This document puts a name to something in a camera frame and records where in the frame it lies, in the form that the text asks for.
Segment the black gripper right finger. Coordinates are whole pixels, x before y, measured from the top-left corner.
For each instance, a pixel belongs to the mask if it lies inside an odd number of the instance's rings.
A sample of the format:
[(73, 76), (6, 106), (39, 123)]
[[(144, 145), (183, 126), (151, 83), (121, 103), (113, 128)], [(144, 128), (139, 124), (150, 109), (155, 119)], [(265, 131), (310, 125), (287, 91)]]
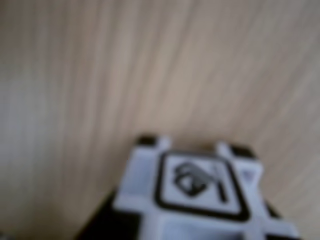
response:
[(268, 200), (265, 200), (265, 208), (270, 219), (273, 219), (273, 220), (284, 219), (284, 217), (280, 214), (280, 212)]

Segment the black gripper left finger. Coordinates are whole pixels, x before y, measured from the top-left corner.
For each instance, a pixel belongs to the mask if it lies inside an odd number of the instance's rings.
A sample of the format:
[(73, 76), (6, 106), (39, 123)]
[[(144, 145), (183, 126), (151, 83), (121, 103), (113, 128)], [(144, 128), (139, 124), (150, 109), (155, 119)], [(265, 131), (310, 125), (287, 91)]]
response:
[(117, 232), (117, 213), (113, 209), (116, 191), (112, 191), (89, 221), (74, 237), (75, 240), (106, 240)]

